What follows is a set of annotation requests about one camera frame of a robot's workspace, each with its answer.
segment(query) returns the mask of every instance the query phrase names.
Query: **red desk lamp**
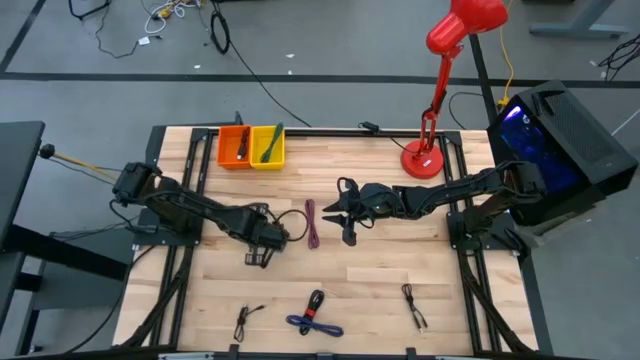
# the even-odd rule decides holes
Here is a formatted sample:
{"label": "red desk lamp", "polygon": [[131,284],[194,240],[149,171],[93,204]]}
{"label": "red desk lamp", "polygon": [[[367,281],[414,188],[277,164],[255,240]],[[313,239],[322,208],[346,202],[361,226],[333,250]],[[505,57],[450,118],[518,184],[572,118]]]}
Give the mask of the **red desk lamp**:
{"label": "red desk lamp", "polygon": [[[497,28],[507,22],[507,9],[502,0],[452,0],[449,14],[427,35],[427,47],[441,55],[440,73],[431,106],[422,113],[420,140],[410,143],[402,151],[401,162],[409,175],[429,179],[436,176],[443,166],[442,152],[434,146],[436,120],[442,101],[447,94],[447,83],[453,59],[462,51],[462,39]],[[427,122],[431,121],[428,139]]]}

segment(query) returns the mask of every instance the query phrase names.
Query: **blue light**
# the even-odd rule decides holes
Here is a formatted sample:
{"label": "blue light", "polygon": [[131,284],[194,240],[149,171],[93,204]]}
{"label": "blue light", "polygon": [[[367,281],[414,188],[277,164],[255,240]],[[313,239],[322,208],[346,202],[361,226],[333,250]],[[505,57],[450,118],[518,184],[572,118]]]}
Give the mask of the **blue light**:
{"label": "blue light", "polygon": [[509,111],[500,133],[516,159],[538,165],[550,193],[564,191],[579,183],[578,174],[562,158],[560,149],[547,139],[534,121],[527,120],[519,106]]}
{"label": "blue light", "polygon": [[516,106],[513,109],[511,109],[511,111],[509,111],[509,113],[507,114],[507,117],[505,118],[505,120],[506,119],[511,119],[512,117],[518,115],[521,112],[522,112],[522,109],[520,108],[520,106]]}

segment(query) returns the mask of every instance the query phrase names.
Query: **yellow cable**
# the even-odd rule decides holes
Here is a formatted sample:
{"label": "yellow cable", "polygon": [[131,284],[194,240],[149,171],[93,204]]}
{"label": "yellow cable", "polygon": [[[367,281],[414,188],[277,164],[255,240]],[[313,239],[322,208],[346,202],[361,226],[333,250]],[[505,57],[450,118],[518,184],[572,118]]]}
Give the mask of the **yellow cable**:
{"label": "yellow cable", "polygon": [[[513,4],[513,0],[509,0],[509,5],[507,5],[507,14],[511,9],[511,4]],[[504,88],[504,96],[501,100],[498,101],[498,105],[507,106],[509,103],[509,87],[511,86],[511,81],[513,81],[513,76],[515,75],[515,71],[513,70],[513,65],[511,65],[511,60],[509,60],[509,54],[507,54],[507,49],[504,47],[504,37],[502,36],[502,29],[504,29],[504,25],[500,26],[500,46],[502,47],[502,55],[504,55],[504,59],[509,65],[509,69],[511,70],[511,75],[509,76],[509,81],[507,81],[507,86]]]}
{"label": "yellow cable", "polygon": [[70,162],[70,163],[75,164],[75,165],[84,166],[87,169],[91,169],[91,170],[97,172],[98,174],[101,174],[103,176],[108,177],[111,180],[114,180],[114,181],[118,180],[118,179],[116,179],[115,176],[113,176],[113,175],[111,175],[111,174],[109,174],[109,173],[107,173],[105,171],[102,171],[102,170],[98,169],[97,167],[95,167],[95,166],[93,166],[91,164],[87,164],[84,161],[80,161],[80,160],[77,160],[77,159],[74,159],[74,158],[71,158],[71,157],[68,157],[68,156],[64,156],[64,155],[58,154],[58,153],[53,154],[53,157],[58,158],[58,159],[63,160],[63,161],[66,161],[66,162]]}

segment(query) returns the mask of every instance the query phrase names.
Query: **lamp shade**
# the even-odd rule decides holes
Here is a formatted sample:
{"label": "lamp shade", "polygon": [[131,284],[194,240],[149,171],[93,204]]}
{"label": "lamp shade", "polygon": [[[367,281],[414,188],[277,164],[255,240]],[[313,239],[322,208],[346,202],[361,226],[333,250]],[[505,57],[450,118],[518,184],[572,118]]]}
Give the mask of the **lamp shade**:
{"label": "lamp shade", "polygon": [[427,35],[427,47],[442,55],[468,34],[497,28],[507,22],[502,0],[451,0],[451,10]]}

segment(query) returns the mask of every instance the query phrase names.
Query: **lamp base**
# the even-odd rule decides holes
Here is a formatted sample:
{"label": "lamp base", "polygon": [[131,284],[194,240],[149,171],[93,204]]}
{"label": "lamp base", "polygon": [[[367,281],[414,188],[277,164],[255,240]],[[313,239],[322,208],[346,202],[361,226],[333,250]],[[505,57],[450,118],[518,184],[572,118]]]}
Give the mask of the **lamp base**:
{"label": "lamp base", "polygon": [[402,151],[400,162],[404,171],[418,179],[431,179],[438,175],[444,166],[442,151],[434,146],[430,152],[421,154],[418,158],[414,155],[420,148],[420,140],[416,140],[405,147]]}

